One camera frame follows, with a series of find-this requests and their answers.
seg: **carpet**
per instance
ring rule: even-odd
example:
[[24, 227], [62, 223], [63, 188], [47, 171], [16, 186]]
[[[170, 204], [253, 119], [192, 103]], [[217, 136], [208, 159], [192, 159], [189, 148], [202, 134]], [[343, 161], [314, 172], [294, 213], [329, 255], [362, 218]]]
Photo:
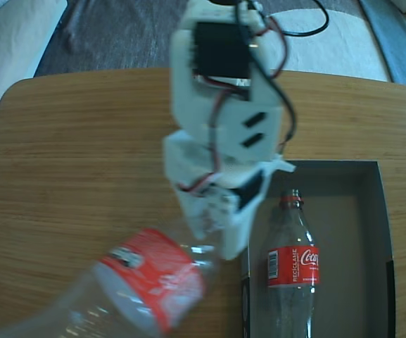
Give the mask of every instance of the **carpet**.
[[[357, 0], [322, 0], [362, 16]], [[187, 0], [68, 0], [36, 76], [85, 70], [166, 67], [170, 36]], [[266, 13], [314, 8], [311, 0], [261, 1]]]

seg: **electrical wire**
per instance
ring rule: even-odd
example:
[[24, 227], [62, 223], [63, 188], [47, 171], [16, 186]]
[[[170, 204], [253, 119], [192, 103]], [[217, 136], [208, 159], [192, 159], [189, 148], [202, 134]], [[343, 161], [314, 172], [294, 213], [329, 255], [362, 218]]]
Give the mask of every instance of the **electrical wire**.
[[236, 90], [229, 88], [223, 89], [220, 91], [217, 99], [215, 100], [215, 104], [212, 108], [212, 113], [210, 114], [210, 118], [208, 121], [209, 125], [209, 149], [210, 154], [212, 157], [212, 172], [205, 174], [204, 176], [198, 178], [191, 186], [186, 187], [183, 184], [178, 184], [178, 187], [183, 192], [188, 192], [191, 194], [195, 194], [196, 192], [202, 190], [204, 187], [207, 187], [210, 183], [214, 182], [221, 171], [221, 162], [220, 162], [220, 155], [218, 154], [217, 150], [217, 124], [220, 118], [222, 106], [225, 101], [228, 99], [229, 96], [235, 94]]
[[311, 37], [313, 35], [323, 32], [325, 29], [328, 28], [328, 26], [329, 26], [328, 11], [325, 9], [325, 7], [322, 5], [322, 3], [320, 1], [318, 1], [318, 0], [312, 0], [312, 1], [315, 2], [316, 5], [322, 10], [322, 12], [324, 14], [324, 24], [315, 30], [310, 30], [309, 32], [290, 32], [290, 31], [284, 30], [283, 31], [284, 35], [286, 35], [288, 37]]
[[[310, 30], [309, 32], [290, 32], [288, 30], [282, 30], [282, 34], [287, 36], [287, 37], [311, 37], [313, 35], [317, 35], [321, 32], [323, 32], [325, 29], [328, 28], [329, 26], [329, 21], [330, 21], [330, 17], [329, 17], [329, 13], [328, 11], [325, 9], [325, 7], [323, 6], [322, 3], [320, 3], [318, 0], [313, 0], [316, 5], [322, 10], [323, 14], [324, 14], [324, 24], [321, 25], [320, 27], [318, 27], [315, 30]], [[262, 21], [265, 24], [265, 29], [261, 30], [259, 33], [256, 34], [257, 37], [260, 37], [262, 35], [264, 35], [265, 33], [270, 31], [270, 26], [267, 24], [267, 17], [264, 15], [264, 13], [258, 11], [258, 13], [260, 14], [260, 16], [262, 17]]]
[[282, 41], [282, 46], [284, 48], [284, 56], [282, 58], [281, 63], [279, 64], [279, 67], [276, 69], [276, 71], [273, 73], [272, 77], [275, 79], [277, 78], [282, 70], [284, 69], [284, 66], [286, 65], [287, 59], [288, 59], [288, 44], [287, 44], [287, 39], [284, 35], [283, 30], [281, 29], [281, 26], [279, 26], [278, 21], [273, 18], [272, 16], [269, 18], [269, 20], [272, 22], [274, 25], [274, 31], [279, 35]]
[[243, 0], [237, 0], [236, 5], [234, 6], [234, 17], [236, 19], [237, 27], [239, 28], [239, 32], [243, 43], [248, 46], [248, 52], [250, 54], [250, 58], [254, 63], [255, 67], [258, 69], [259, 73], [262, 75], [264, 80], [268, 83], [268, 85], [281, 97], [284, 105], [287, 107], [288, 114], [290, 115], [291, 119], [291, 126], [289, 131], [284, 138], [284, 141], [280, 144], [279, 153], [282, 154], [284, 151], [284, 147], [286, 146], [287, 142], [290, 141], [296, 133], [297, 127], [297, 116], [295, 109], [293, 108], [293, 104], [291, 103], [290, 99], [287, 97], [286, 93], [280, 88], [280, 86], [274, 81], [273, 75], [268, 75], [267, 71], [265, 70], [264, 66], [259, 61], [258, 57], [249, 49], [250, 45], [250, 32], [246, 26], [244, 26], [240, 19], [240, 3]]

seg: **coca-cola bottle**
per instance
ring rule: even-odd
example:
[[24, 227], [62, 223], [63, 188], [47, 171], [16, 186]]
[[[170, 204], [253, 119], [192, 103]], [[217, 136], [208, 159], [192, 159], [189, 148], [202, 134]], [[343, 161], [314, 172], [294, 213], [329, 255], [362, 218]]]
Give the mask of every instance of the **coca-cola bottle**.
[[[198, 225], [198, 238], [189, 222]], [[0, 330], [0, 338], [164, 337], [215, 279], [220, 235], [204, 217], [144, 229], [39, 315]]]
[[262, 250], [260, 306], [267, 319], [259, 337], [310, 338], [314, 295], [319, 283], [318, 248], [307, 228], [297, 189], [285, 191]]

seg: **wood grain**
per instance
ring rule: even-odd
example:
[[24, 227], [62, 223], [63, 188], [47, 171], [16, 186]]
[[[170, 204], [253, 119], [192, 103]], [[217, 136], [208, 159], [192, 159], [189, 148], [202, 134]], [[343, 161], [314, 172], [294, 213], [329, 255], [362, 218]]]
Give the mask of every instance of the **wood grain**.
[[[299, 114], [287, 158], [379, 160], [393, 233], [398, 336], [406, 337], [406, 87], [284, 73]], [[38, 77], [0, 104], [0, 327], [47, 305], [92, 260], [179, 215], [163, 177], [168, 70]], [[240, 337], [239, 265], [175, 337]]]

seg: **cardboard box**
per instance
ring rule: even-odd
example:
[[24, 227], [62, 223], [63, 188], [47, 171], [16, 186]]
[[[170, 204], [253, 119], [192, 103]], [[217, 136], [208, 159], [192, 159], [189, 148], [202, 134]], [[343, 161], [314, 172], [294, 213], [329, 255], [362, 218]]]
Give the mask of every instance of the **cardboard box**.
[[373, 161], [293, 161], [293, 174], [276, 173], [242, 254], [243, 338], [261, 312], [255, 274], [272, 209], [283, 189], [301, 191], [310, 232], [320, 250], [320, 280], [312, 336], [394, 337], [395, 279], [391, 234], [379, 166]]

